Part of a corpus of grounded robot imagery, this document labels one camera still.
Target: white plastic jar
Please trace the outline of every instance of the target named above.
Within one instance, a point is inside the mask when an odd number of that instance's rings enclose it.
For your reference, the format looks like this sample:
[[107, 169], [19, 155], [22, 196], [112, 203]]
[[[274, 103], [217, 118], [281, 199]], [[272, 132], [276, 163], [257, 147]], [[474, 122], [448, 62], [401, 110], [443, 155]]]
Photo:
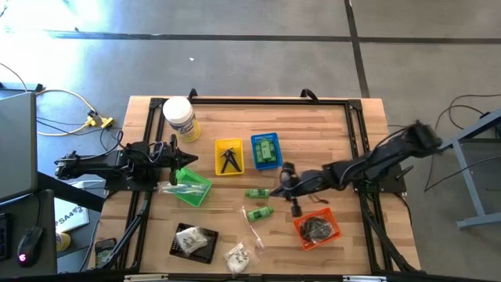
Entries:
[[200, 126], [187, 98], [174, 96], [164, 103], [164, 116], [181, 141], [190, 143], [200, 136]]

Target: computer mouse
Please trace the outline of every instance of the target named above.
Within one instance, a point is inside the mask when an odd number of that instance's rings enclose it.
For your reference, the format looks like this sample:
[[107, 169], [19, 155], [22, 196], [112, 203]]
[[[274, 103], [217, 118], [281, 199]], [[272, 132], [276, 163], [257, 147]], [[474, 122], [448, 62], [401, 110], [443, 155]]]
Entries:
[[21, 267], [30, 267], [38, 261], [41, 235], [44, 229], [33, 226], [26, 230], [17, 246], [17, 263]]

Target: blue container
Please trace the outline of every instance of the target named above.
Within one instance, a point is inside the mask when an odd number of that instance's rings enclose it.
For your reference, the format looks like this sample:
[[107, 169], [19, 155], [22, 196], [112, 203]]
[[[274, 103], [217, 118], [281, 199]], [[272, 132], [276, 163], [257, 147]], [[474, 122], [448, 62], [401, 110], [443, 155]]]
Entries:
[[[275, 145], [276, 161], [266, 162], [262, 164], [258, 163], [258, 156], [256, 154], [256, 144], [258, 143], [259, 140], [263, 138], [272, 141], [273, 144]], [[282, 166], [282, 152], [280, 152], [279, 136], [276, 133], [266, 133], [266, 134], [251, 136], [250, 141], [252, 142], [252, 154], [254, 156], [254, 166], [256, 167], [256, 169], [263, 170], [270, 168], [279, 168]]]

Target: concrete floor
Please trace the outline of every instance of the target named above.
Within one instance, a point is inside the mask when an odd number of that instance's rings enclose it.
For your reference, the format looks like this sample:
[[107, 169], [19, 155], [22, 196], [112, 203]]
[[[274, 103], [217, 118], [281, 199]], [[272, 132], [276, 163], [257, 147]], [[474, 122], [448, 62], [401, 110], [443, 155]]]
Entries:
[[[341, 0], [68, 2], [77, 23], [45, 18], [19, 23], [15, 15], [23, 10], [13, 5], [0, 19], [0, 27], [15, 30], [22, 24], [27, 30], [71, 31], [77, 26], [80, 31], [142, 34], [350, 34]], [[351, 2], [359, 36], [501, 38], [501, 2]], [[8, 44], [0, 45], [0, 61], [25, 81], [78, 92], [101, 114], [119, 122], [130, 95], [187, 95], [191, 88], [202, 96], [297, 96], [308, 87], [321, 97], [361, 97], [349, 42], [69, 40], [35, 34], [1, 39]], [[418, 118], [434, 124], [456, 96], [501, 92], [499, 44], [362, 43], [360, 49], [370, 97], [384, 100], [389, 124], [406, 125]], [[15, 80], [4, 70], [0, 70], [1, 79]], [[464, 99], [461, 103], [488, 111], [499, 108], [501, 98]], [[83, 121], [85, 112], [85, 106], [73, 97], [51, 94], [38, 100], [41, 117], [61, 120], [69, 114], [68, 121]], [[472, 125], [478, 119], [468, 109], [455, 109], [454, 116], [461, 125]], [[458, 131], [444, 118], [438, 134], [446, 138]], [[53, 161], [71, 150], [100, 152], [98, 138], [99, 133], [39, 136], [38, 150], [44, 152], [39, 154], [39, 171], [52, 175]], [[407, 200], [422, 268], [435, 274], [498, 280], [501, 224], [459, 231], [456, 220], [474, 215], [464, 181], [458, 176], [423, 194], [430, 160], [404, 163], [410, 164], [415, 168], [405, 177]], [[456, 169], [452, 154], [437, 157], [432, 182]], [[501, 197], [501, 193], [492, 192], [492, 197]], [[92, 224], [82, 230], [90, 236]], [[85, 250], [61, 258], [59, 269], [75, 271], [82, 252]]]

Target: black tray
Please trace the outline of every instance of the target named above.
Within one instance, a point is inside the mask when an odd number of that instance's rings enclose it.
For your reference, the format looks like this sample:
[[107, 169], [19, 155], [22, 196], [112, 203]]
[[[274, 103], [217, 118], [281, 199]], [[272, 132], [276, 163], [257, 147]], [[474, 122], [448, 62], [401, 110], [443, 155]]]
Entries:
[[[187, 230], [190, 227], [193, 226], [191, 226], [190, 224], [179, 223], [178, 229], [175, 232], [181, 232], [183, 230]], [[179, 258], [193, 260], [195, 262], [211, 264], [219, 233], [213, 230], [206, 230], [204, 228], [200, 228], [200, 231], [207, 238], [207, 246], [199, 248], [190, 255], [186, 255], [178, 245], [178, 242], [175, 240], [174, 235], [174, 240], [172, 241], [172, 246], [169, 254], [178, 256]]]

